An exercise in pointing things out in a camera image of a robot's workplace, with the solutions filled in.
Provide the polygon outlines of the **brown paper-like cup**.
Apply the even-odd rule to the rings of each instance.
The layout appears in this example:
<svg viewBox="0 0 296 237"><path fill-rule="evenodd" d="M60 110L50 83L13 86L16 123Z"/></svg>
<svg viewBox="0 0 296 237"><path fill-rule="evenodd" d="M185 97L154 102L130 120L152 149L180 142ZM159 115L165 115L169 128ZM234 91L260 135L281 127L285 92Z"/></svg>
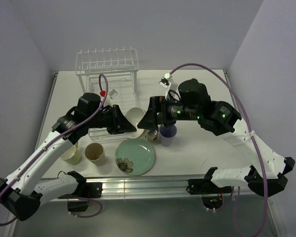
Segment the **brown paper-like cup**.
<svg viewBox="0 0 296 237"><path fill-rule="evenodd" d="M84 151L86 158L97 166L102 166L105 164L105 151L101 144L91 143Z"/></svg>

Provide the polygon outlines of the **beige ceramic bowl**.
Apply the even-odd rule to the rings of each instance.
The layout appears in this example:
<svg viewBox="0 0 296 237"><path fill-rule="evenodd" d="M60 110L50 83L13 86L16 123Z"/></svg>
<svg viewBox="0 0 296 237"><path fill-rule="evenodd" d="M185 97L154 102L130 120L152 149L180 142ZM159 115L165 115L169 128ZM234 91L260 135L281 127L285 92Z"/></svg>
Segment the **beige ceramic bowl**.
<svg viewBox="0 0 296 237"><path fill-rule="evenodd" d="M142 108L133 107L125 114L125 117L128 119L128 121L137 129L136 132L126 133L128 138L135 139L144 137L148 133L148 130L138 128L138 123L144 117L145 113L145 110Z"/></svg>

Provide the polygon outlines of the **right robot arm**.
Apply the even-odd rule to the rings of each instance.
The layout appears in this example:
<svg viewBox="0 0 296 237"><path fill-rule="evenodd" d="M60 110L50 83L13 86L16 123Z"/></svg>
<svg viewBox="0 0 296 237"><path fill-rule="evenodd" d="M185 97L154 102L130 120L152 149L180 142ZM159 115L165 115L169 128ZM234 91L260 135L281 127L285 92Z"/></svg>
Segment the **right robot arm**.
<svg viewBox="0 0 296 237"><path fill-rule="evenodd" d="M243 168L211 167L204 178L189 180L190 194L214 194L230 191L231 187L248 187L259 196L271 197L283 191L288 179L285 174L295 165L292 157L283 157L250 131L244 118L229 103L211 100L207 88L197 79L182 82L180 99L153 96L138 128L156 130L159 125L173 126L180 120L193 120L201 128L213 133L233 146L247 158L250 165Z"/></svg>

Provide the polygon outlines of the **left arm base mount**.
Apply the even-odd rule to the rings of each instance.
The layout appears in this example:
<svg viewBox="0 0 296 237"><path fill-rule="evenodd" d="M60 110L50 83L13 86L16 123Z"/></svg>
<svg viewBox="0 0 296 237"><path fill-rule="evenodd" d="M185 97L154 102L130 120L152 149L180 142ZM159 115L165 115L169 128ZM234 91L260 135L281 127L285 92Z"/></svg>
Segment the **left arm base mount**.
<svg viewBox="0 0 296 237"><path fill-rule="evenodd" d="M69 214L76 218L91 218L99 215L103 210L103 205L97 200L102 195L103 183L87 182L85 188L80 194L67 195L67 199L76 199L76 201L68 201L67 209ZM82 215L80 212L85 212L91 204L96 204L99 209L95 214Z"/></svg>

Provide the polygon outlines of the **pale yellow mug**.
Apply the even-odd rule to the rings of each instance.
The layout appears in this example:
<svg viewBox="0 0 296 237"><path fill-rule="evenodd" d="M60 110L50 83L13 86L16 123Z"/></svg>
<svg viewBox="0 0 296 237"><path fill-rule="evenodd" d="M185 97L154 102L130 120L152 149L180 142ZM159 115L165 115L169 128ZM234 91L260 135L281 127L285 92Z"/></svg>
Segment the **pale yellow mug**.
<svg viewBox="0 0 296 237"><path fill-rule="evenodd" d="M81 160L81 154L78 150L78 142L75 145L72 145L67 151L65 151L60 159L68 164L76 165Z"/></svg>

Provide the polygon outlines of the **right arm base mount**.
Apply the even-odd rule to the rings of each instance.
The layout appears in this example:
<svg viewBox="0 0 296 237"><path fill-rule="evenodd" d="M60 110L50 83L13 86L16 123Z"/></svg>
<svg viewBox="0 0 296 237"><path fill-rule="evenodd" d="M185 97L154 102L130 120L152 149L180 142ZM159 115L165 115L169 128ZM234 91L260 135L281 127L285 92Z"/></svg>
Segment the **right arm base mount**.
<svg viewBox="0 0 296 237"><path fill-rule="evenodd" d="M230 194L232 193L232 187L219 188L209 180L189 179L186 191L191 195Z"/></svg>

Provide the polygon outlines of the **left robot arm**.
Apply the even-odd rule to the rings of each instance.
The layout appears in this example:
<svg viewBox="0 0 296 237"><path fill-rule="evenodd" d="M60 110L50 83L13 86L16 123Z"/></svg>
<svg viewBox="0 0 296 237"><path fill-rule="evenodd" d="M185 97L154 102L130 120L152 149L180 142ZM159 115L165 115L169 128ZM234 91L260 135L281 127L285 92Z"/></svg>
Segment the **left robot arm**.
<svg viewBox="0 0 296 237"><path fill-rule="evenodd" d="M83 197L86 178L76 171L64 177L40 183L43 174L91 128L106 128L110 134L135 132L118 105L103 107L100 100L80 98L76 106L60 117L38 149L13 173L0 178L0 204L15 219L24 221L40 206L62 196Z"/></svg>

